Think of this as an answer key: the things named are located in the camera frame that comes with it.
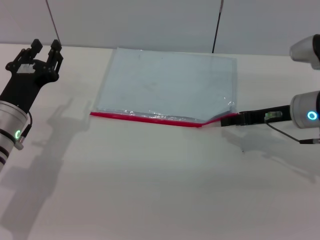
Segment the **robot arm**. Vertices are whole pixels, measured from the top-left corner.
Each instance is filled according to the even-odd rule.
[[[307,37],[290,48],[293,61],[309,63],[314,70],[320,70],[320,35]],[[293,123],[300,129],[320,128],[320,91],[299,94],[290,104]]]
[[[35,39],[31,48],[22,49],[14,61],[5,67],[12,75],[0,95],[0,170],[14,146],[19,150],[23,148],[22,143],[32,126],[30,122],[23,130],[27,114],[40,89],[59,79],[63,61],[61,44],[53,41],[46,62],[34,59],[42,47],[40,41]]]

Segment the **blue led ring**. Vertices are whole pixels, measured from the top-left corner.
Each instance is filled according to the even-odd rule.
[[[318,118],[318,115],[314,111],[308,112],[308,119],[310,120],[316,120]]]

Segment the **cable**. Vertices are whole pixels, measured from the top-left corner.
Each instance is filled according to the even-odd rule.
[[[30,116],[30,125],[32,125],[32,123],[33,123],[34,121],[33,121],[33,119],[32,119],[31,112],[29,111],[28,114],[29,114],[29,116]]]
[[[219,28],[220,17],[221,17],[221,13],[222,13],[222,8],[223,8],[223,6],[224,6],[224,0],[221,0],[218,22],[217,22],[216,28],[215,28],[215,36],[214,36],[212,53],[215,52],[216,40],[217,40],[217,35],[218,35],[218,28]]]
[[[293,136],[290,136],[289,134],[285,133],[284,131],[281,131],[281,130],[275,128],[274,126],[271,126],[270,123],[268,123],[267,120],[264,120],[264,122],[265,122],[265,124],[266,124],[267,126],[269,126],[270,128],[272,128],[273,130],[276,130],[277,132],[279,132],[279,133],[281,133],[281,134],[283,134],[283,135],[286,135],[288,138],[291,138],[292,140],[295,140],[296,142],[300,143],[300,140],[294,138]]]
[[[274,126],[271,126],[270,123],[268,122],[268,120],[270,120],[270,119],[280,119],[281,116],[282,116],[282,112],[279,112],[279,111],[278,112],[268,112],[265,114],[264,123],[268,127],[272,128],[273,130],[276,130],[277,132],[287,136],[288,138],[291,138],[292,140],[298,142],[299,144],[320,144],[320,138],[309,138],[309,139],[299,140],[293,136],[290,136],[289,134],[285,133],[284,131],[281,131],[281,130],[275,128]]]
[[[57,31],[57,28],[56,28],[56,24],[55,24],[55,21],[54,21],[54,17],[52,16],[48,0],[45,0],[45,2],[46,2],[46,6],[47,6],[47,8],[49,10],[49,13],[50,13],[50,17],[51,17],[51,21],[52,21],[52,24],[53,24],[53,27],[54,27],[54,30],[55,30],[56,37],[58,38],[58,41],[61,44],[61,41],[60,41],[60,38],[59,38],[59,35],[58,35],[58,31]]]

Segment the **transparent plastic bag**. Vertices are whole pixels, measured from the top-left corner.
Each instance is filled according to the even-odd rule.
[[[237,60],[118,48],[91,115],[200,127],[235,112]]]

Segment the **green led light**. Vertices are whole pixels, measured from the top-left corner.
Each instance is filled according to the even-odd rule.
[[[16,139],[20,138],[20,134],[21,134],[21,131],[20,131],[20,130],[16,131],[16,132],[15,132],[15,138],[16,138]]]

